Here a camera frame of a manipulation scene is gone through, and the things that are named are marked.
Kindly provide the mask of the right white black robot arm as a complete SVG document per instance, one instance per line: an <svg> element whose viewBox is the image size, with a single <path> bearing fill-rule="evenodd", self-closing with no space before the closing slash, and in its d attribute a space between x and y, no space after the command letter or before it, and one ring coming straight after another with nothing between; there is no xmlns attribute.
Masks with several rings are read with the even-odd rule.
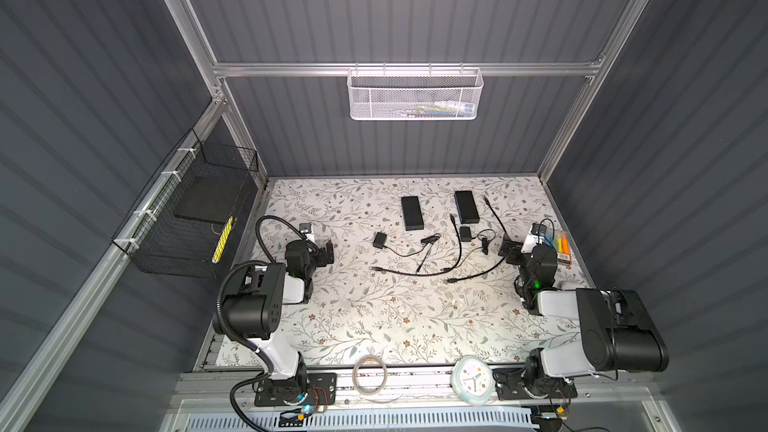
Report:
<svg viewBox="0 0 768 432"><path fill-rule="evenodd" d="M575 321L579 338L529 352L511 389L534 399L576 396L573 380L604 372L663 372L670 355L637 292L555 286L558 253L548 243L527 247L505 239L499 255L518 268L513 282L531 315Z"/></svg>

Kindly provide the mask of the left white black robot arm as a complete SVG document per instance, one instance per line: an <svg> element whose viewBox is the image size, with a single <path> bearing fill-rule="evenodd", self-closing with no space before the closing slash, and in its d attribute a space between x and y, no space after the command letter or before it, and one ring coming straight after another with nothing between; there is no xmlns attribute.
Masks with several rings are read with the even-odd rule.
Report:
<svg viewBox="0 0 768 432"><path fill-rule="evenodd" d="M261 227L267 221L281 223L298 236L286 244L282 261L268 251L263 240ZM302 354L280 331L282 311L285 305L309 302L316 270L335 262L334 244L327 240L319 246L311 224L295 227L275 215L258 218L254 233L266 259L232 266L217 292L213 328L258 358L262 365L258 385L266 391L294 395L293 402L299 404L308 395L310 379Z"/></svg>

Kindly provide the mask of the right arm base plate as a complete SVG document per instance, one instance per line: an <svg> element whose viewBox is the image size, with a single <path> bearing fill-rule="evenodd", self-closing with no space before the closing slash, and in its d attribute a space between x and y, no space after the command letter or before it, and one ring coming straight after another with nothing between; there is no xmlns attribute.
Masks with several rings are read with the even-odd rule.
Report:
<svg viewBox="0 0 768 432"><path fill-rule="evenodd" d="M492 370L495 390L500 400L565 399L578 397L573 382L563 378L528 373L524 367L504 367Z"/></svg>

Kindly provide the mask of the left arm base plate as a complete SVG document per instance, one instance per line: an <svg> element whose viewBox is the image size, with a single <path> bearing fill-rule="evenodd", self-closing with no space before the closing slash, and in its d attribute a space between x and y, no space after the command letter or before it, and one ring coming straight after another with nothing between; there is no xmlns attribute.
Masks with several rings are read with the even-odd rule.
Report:
<svg viewBox="0 0 768 432"><path fill-rule="evenodd" d="M256 407L333 405L338 375L310 372L285 380L264 380L252 385Z"/></svg>

